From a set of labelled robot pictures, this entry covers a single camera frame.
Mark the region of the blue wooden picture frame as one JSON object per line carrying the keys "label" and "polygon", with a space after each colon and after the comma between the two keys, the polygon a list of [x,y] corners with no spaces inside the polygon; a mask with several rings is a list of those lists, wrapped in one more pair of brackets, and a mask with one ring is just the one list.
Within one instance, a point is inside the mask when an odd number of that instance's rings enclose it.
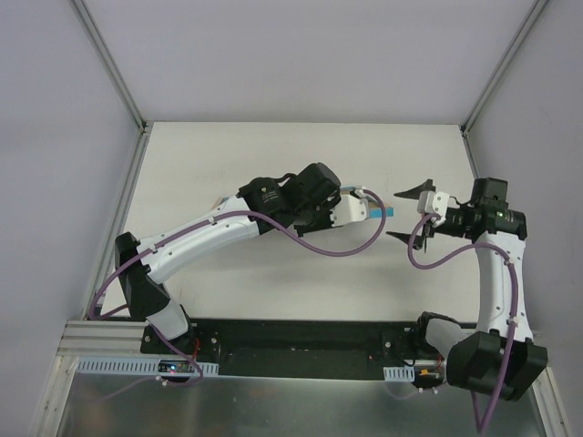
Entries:
{"label": "blue wooden picture frame", "polygon": [[[206,220],[212,223],[222,216],[240,211],[244,217],[251,220],[256,219],[257,214],[262,214],[281,224],[293,224],[297,218],[293,210],[295,205],[303,200],[317,203],[323,203],[324,200],[340,200],[341,188],[329,180],[309,183],[290,179],[280,184],[273,179],[258,178],[239,188],[236,195],[223,199]],[[392,207],[367,194],[365,189],[364,193],[369,200],[368,219],[390,218],[394,214]]]}

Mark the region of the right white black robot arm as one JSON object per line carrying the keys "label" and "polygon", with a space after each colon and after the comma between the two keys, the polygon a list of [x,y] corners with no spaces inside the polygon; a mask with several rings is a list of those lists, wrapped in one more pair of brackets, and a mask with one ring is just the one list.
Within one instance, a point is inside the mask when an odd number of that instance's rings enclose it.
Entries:
{"label": "right white black robot arm", "polygon": [[547,349],[534,343],[524,302],[522,263],[527,220],[506,200],[508,184],[499,178],[478,178],[470,199],[449,204],[452,196],[432,179],[406,191],[422,222],[410,234],[396,232],[407,255],[426,246],[436,234],[467,239],[479,267],[479,312],[476,330],[465,335],[461,324],[442,314],[423,312],[409,336],[412,353],[446,361],[445,378],[457,388],[517,401],[547,367]]}

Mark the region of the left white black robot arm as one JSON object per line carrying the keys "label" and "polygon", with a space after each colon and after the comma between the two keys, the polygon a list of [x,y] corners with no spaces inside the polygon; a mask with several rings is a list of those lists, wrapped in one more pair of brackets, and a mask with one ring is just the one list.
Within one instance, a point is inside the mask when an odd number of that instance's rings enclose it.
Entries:
{"label": "left white black robot arm", "polygon": [[196,334],[165,281],[216,249],[278,227],[308,228],[340,201],[340,179],[323,163],[312,163],[299,174],[255,178],[207,214],[167,233],[143,239],[119,235],[116,267],[131,317],[151,324],[151,338],[171,353],[193,353]]}

